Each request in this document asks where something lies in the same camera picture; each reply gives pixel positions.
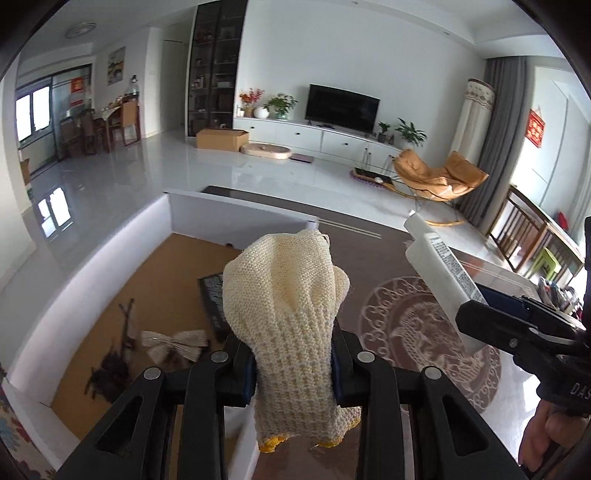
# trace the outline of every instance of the doorway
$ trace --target doorway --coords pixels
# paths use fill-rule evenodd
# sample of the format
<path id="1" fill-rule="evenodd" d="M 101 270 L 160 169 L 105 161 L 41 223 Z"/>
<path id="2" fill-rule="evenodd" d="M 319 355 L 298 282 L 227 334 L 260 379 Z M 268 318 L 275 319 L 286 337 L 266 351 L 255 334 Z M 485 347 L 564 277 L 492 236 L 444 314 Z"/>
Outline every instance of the doorway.
<path id="1" fill-rule="evenodd" d="M 184 124 L 184 91 L 189 46 L 164 40 L 160 73 L 160 112 L 162 131 Z"/>

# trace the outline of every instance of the bow decoration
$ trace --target bow decoration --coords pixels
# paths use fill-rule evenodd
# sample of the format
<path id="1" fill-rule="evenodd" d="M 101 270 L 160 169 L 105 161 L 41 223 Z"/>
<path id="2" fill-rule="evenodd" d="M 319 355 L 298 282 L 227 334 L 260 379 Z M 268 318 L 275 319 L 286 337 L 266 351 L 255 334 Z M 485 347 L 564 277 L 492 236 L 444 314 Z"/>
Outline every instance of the bow decoration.
<path id="1" fill-rule="evenodd" d="M 187 360 L 196 362 L 202 348 L 207 346 L 205 330 L 177 332 L 172 337 L 157 332 L 142 331 L 142 345 L 147 347 L 148 356 L 160 365 L 171 351 L 176 351 Z"/>

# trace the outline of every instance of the knitted cloth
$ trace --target knitted cloth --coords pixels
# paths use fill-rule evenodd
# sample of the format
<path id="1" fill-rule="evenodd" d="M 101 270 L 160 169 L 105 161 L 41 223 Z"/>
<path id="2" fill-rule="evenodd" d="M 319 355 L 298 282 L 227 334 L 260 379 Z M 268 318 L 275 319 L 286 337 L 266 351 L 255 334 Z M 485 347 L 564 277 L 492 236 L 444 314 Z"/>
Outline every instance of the knitted cloth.
<path id="1" fill-rule="evenodd" d="M 259 449 L 303 434 L 338 445 L 361 410 L 340 408 L 330 377 L 333 321 L 349 278 L 318 230 L 266 235 L 223 272 L 223 310 L 256 358 Z"/>

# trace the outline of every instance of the wooden railing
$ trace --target wooden railing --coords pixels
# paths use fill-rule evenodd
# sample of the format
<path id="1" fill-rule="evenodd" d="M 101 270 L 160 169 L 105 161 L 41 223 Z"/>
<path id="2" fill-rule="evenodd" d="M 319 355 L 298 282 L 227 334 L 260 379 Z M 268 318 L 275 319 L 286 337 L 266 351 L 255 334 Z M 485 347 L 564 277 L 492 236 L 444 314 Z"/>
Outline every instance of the wooden railing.
<path id="1" fill-rule="evenodd" d="M 532 259 L 544 247 L 561 265 L 555 279 L 557 283 L 567 284 L 584 264 L 577 245 L 552 218 L 513 185 L 509 187 L 490 236 L 513 271 L 526 276 L 533 273 L 529 272 Z"/>

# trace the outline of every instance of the white tile floor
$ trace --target white tile floor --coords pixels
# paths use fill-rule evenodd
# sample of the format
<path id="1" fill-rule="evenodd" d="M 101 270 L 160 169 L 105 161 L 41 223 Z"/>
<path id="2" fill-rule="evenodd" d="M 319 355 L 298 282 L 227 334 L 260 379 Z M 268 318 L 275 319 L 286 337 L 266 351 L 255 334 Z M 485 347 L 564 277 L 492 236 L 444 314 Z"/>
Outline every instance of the white tile floor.
<path id="1" fill-rule="evenodd" d="M 198 150 L 194 139 L 185 139 L 181 132 L 157 135 L 128 148 L 119 145 L 112 154 L 58 163 L 32 181 L 35 205 L 25 214 L 25 222 L 38 250 L 0 293 L 0 332 L 8 333 L 0 335 L 0 362 L 9 365 L 34 319 L 84 259 L 166 190 L 230 187 L 403 230 L 402 224 L 417 208 L 415 202 L 359 182 L 349 170 L 323 160 L 277 164 L 238 153 Z M 56 226 L 45 238 L 38 203 L 58 187 L 65 192 L 71 221 Z M 425 202 L 420 212 L 434 221 L 453 219 L 449 207 L 434 202 Z M 468 223 L 437 230 L 451 247 L 503 265 L 494 243 Z"/>

